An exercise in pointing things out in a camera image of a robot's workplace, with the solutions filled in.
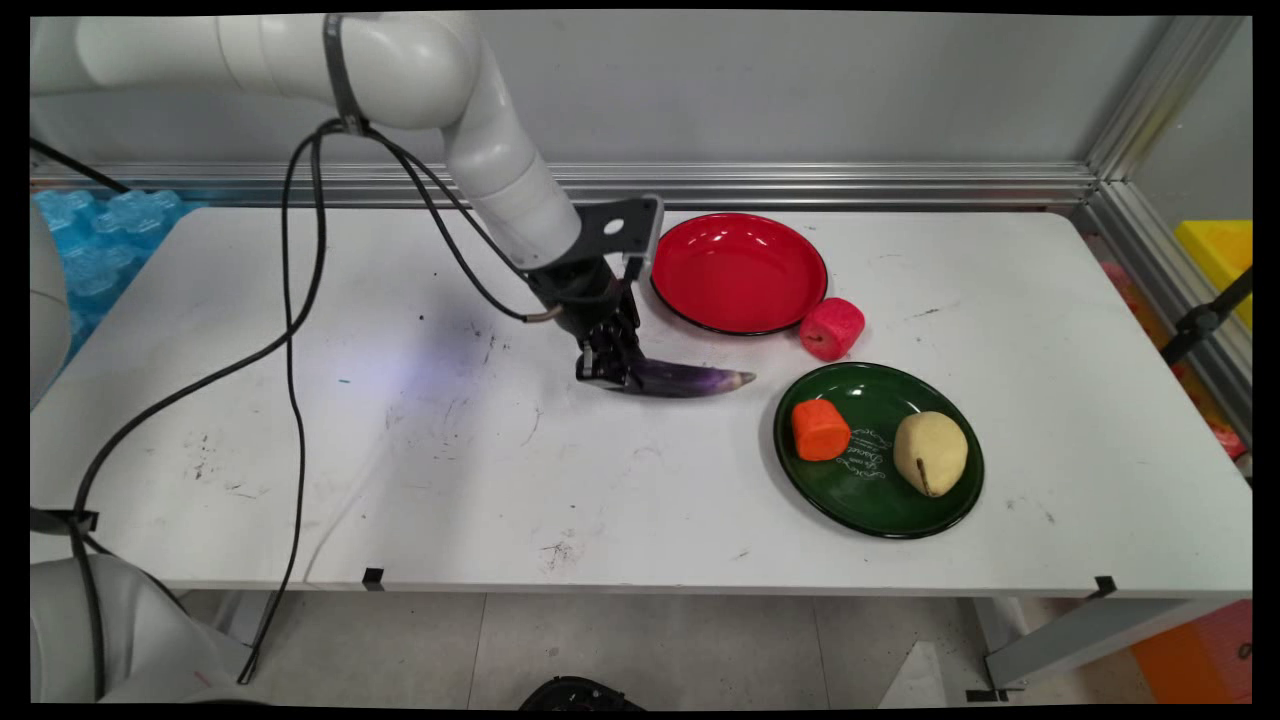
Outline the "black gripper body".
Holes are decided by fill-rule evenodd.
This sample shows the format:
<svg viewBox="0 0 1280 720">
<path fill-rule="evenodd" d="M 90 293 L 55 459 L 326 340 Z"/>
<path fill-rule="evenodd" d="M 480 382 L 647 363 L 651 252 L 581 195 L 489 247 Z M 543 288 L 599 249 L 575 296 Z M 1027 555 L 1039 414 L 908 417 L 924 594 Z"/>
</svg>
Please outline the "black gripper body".
<svg viewBox="0 0 1280 720">
<path fill-rule="evenodd" d="M 530 288 L 552 310 L 554 323 L 577 345 L 594 345 L 600 329 L 625 328 L 631 340 L 640 327 L 632 282 L 618 278 L 604 258 L 530 270 Z"/>
</svg>

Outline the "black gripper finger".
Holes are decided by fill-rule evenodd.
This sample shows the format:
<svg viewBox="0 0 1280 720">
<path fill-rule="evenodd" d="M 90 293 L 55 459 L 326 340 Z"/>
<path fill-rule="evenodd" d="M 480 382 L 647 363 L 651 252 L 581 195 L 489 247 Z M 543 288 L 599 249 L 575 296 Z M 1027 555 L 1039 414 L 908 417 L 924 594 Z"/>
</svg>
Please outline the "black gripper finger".
<svg viewBox="0 0 1280 720">
<path fill-rule="evenodd" d="M 640 348 L 637 328 L 630 318 L 608 320 L 609 351 L 608 377 L 612 392 L 649 392 L 650 382 L 644 377 L 646 356 Z"/>
<path fill-rule="evenodd" d="M 614 388 L 614 343 L 609 338 L 580 340 L 575 365 L 577 382 L 596 388 Z"/>
</svg>

